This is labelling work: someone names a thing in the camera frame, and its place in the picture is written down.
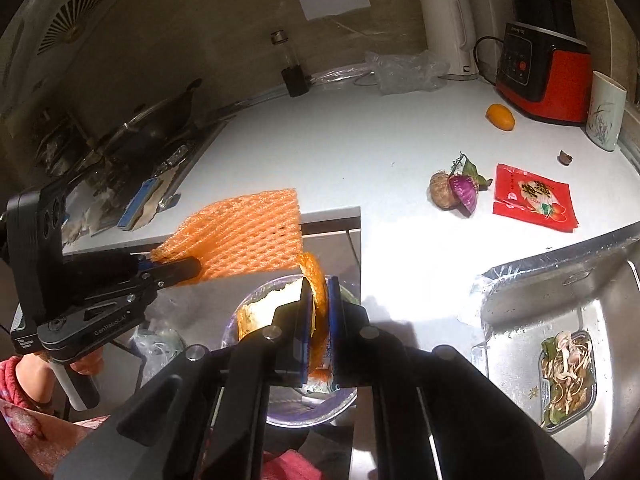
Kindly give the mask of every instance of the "white countertop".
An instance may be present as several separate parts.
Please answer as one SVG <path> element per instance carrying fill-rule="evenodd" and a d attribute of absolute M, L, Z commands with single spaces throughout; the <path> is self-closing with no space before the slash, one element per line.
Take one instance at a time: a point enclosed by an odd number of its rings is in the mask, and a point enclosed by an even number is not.
<path fill-rule="evenodd" d="M 517 112 L 515 129 L 503 132 L 484 118 L 495 102 L 494 88 L 477 80 L 391 96 L 345 82 L 257 105 L 220 133 L 177 206 L 137 231 L 112 228 L 68 249 L 162 241 L 209 203 L 294 187 L 305 221 L 360 209 L 362 301 L 372 322 L 408 344 L 449 342 L 466 354 L 473 337 L 455 318 L 478 274 L 640 220 L 640 175 L 619 149 L 604 152 L 580 128 Z M 574 157 L 569 167 L 556 160 L 560 150 Z M 486 178 L 501 162 L 569 183 L 580 227 L 566 234 L 493 215 L 493 188 L 471 218 L 436 208 L 430 177 L 460 151 Z"/>

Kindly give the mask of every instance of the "sink basin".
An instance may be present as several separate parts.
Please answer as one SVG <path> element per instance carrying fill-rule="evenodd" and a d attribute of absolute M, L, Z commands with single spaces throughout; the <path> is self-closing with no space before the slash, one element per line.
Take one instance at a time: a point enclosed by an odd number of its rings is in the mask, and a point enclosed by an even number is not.
<path fill-rule="evenodd" d="M 582 417 L 553 434 L 590 477 L 640 408 L 640 222 L 500 267 L 483 276 L 485 342 L 472 355 L 489 379 L 542 422 L 540 343 L 586 330 L 597 396 Z"/>

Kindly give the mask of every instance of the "pot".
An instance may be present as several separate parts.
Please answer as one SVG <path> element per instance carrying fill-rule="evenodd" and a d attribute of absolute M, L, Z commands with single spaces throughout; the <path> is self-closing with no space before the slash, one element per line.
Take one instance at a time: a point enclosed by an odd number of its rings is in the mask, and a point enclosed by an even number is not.
<path fill-rule="evenodd" d="M 187 123 L 191 117 L 193 92 L 202 84 L 196 79 L 177 97 L 167 98 L 153 106 L 138 106 L 136 114 L 108 134 L 102 154 L 124 164 L 138 163 L 156 153 Z"/>

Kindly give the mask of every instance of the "small orange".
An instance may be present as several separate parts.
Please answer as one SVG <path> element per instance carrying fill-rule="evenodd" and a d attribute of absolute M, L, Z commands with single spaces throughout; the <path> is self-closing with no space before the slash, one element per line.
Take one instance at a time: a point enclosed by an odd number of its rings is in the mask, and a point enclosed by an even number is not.
<path fill-rule="evenodd" d="M 513 118 L 511 110 L 499 104 L 489 106 L 486 111 L 486 118 L 489 119 L 493 126 L 506 132 L 513 130 L 516 125 L 516 119 Z"/>

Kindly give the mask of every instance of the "red packet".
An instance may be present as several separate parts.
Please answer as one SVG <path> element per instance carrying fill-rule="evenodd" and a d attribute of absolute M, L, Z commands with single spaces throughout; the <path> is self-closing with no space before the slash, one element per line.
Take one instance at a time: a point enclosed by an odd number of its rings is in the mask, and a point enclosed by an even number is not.
<path fill-rule="evenodd" d="M 494 214 L 572 232 L 578 227 L 569 185 L 498 164 Z"/>

